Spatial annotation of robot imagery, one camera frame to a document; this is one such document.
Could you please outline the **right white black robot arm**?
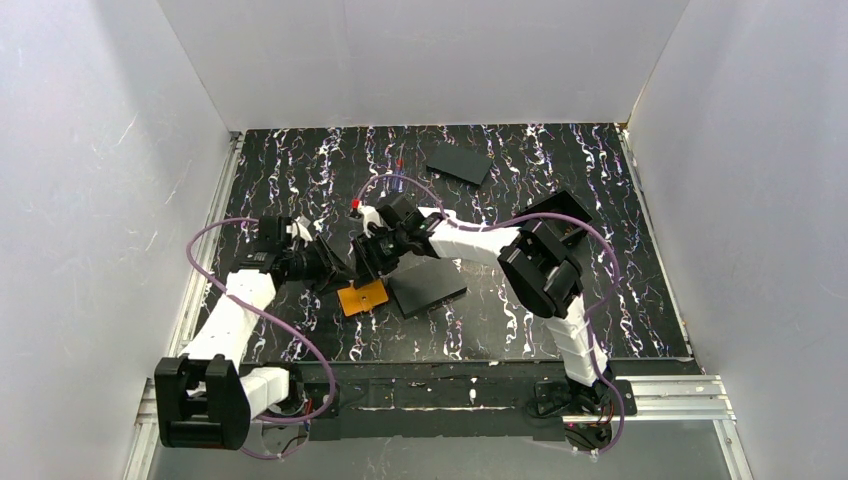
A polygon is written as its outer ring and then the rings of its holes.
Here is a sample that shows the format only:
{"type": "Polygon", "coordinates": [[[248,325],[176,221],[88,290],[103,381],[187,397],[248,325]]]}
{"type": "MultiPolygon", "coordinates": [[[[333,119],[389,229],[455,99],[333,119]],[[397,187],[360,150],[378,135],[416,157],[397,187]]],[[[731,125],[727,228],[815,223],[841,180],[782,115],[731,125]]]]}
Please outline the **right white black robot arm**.
{"type": "Polygon", "coordinates": [[[592,217],[570,193],[556,192],[499,227],[416,206],[403,193],[377,207],[355,198],[351,215],[363,226],[352,242],[356,286],[388,275],[406,254],[500,268],[521,305],[544,320],[567,377],[599,382],[607,356],[588,330],[582,267],[572,252],[592,217]]]}

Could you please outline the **black plastic box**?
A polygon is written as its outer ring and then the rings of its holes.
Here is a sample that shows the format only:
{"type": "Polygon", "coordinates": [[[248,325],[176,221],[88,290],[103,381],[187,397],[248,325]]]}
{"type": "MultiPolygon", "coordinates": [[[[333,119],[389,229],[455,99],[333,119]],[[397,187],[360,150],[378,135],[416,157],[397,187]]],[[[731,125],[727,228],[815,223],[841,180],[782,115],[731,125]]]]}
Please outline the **black plastic box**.
{"type": "MultiPolygon", "coordinates": [[[[534,213],[556,213],[576,218],[591,224],[593,217],[584,205],[569,191],[557,191],[539,201],[530,204],[516,214],[516,217],[534,213]]],[[[561,220],[553,220],[552,229],[559,234],[560,240],[568,247],[575,247],[586,237],[584,229],[561,220]]]]}

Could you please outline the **orange leather card holder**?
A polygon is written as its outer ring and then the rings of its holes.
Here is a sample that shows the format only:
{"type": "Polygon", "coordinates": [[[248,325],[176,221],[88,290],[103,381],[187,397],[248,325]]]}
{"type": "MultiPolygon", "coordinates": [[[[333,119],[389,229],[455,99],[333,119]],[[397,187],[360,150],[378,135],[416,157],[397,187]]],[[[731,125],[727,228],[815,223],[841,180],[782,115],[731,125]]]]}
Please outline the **orange leather card holder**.
{"type": "Polygon", "coordinates": [[[339,289],[336,294],[345,317],[370,312],[389,301],[386,287],[380,279],[361,287],[347,286],[339,289]]]}

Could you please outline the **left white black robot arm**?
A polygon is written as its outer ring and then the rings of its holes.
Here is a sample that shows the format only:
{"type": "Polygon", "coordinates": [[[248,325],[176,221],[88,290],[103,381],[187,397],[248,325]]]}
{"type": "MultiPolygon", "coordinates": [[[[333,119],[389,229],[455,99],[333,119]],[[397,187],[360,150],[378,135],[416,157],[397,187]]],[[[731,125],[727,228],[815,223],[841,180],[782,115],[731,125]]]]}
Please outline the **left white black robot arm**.
{"type": "Polygon", "coordinates": [[[178,355],[164,357],[154,372],[159,435],[169,448],[238,450],[251,424],[294,389],[283,366],[242,365],[260,319],[289,282],[317,294],[349,286],[353,271],[305,217],[264,216],[257,236],[231,262],[224,281],[201,275],[221,296],[200,331],[178,355]]]}

